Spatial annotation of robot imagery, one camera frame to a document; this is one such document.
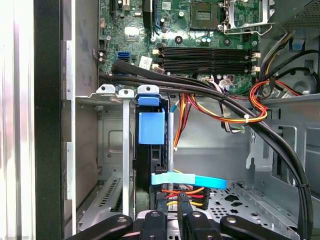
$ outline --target yellow power cable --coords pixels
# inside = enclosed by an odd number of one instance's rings
[[[171,201],[171,202],[168,202],[166,205],[170,206],[170,205],[175,205],[175,204],[178,204],[178,201]],[[200,206],[203,205],[202,203],[197,203],[197,202],[194,202],[194,201],[191,201],[190,204],[194,205],[194,206],[197,206],[197,207],[200,207]]]

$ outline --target yellow wire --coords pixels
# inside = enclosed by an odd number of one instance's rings
[[[202,203],[198,203],[198,202],[194,202],[194,201],[191,201],[190,203],[191,203],[192,205],[198,206],[198,207],[200,207],[200,206],[203,205]],[[171,201],[171,202],[168,202],[166,205],[167,205],[167,206],[170,206],[170,205],[174,205],[174,204],[178,204],[178,201]]]
[[[168,202],[166,205],[170,206],[170,205],[174,205],[174,204],[178,204],[178,202],[177,201],[171,201],[171,202]]]
[[[204,106],[202,106],[200,103],[197,103],[197,105],[205,112],[211,114],[211,115],[214,115],[216,117],[220,117],[218,115],[216,115],[215,113],[213,113],[212,111],[206,109]],[[266,117],[268,116],[268,112],[265,112],[265,114],[261,117],[255,117],[255,118],[249,118],[249,123],[251,123],[252,121],[260,121],[260,120],[263,120],[265,119]],[[235,122],[235,123],[245,123],[246,120],[245,119],[235,119],[235,118],[224,118],[224,120],[226,121],[231,121],[231,122]]]
[[[183,172],[177,170],[177,169],[173,169],[174,172],[178,173],[178,174],[183,174]]]

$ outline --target cable tie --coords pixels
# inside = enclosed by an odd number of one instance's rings
[[[219,102],[220,104],[222,104],[222,103],[226,100],[227,97],[228,97],[228,94],[224,93],[224,94],[223,94],[223,97],[222,97],[221,100],[219,100],[218,102]]]
[[[241,132],[240,133],[242,133],[242,134],[245,134],[246,133],[246,129],[245,129],[245,126],[241,126],[241,128],[242,128],[242,130],[241,130]]]
[[[309,188],[310,184],[296,184],[295,186],[299,189],[302,189],[302,188]]]
[[[244,115],[244,118],[245,118],[245,123],[248,124],[250,116],[248,114],[246,114],[246,115]]]
[[[308,67],[308,68],[309,68],[309,71],[310,71],[308,76],[312,76],[315,73],[315,71],[314,71],[314,69],[312,67]]]

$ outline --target metal mesh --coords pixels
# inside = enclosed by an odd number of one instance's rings
[[[319,28],[320,27],[320,0],[305,7],[297,16],[284,25],[286,28]]]

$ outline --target black ram slot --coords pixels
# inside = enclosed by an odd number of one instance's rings
[[[210,59],[221,61],[249,61],[250,50],[208,47],[160,47],[164,59]]]
[[[200,68],[208,68],[208,73],[249,74],[251,66],[248,63],[164,60],[162,67],[166,72],[170,72],[172,74],[195,73]]]

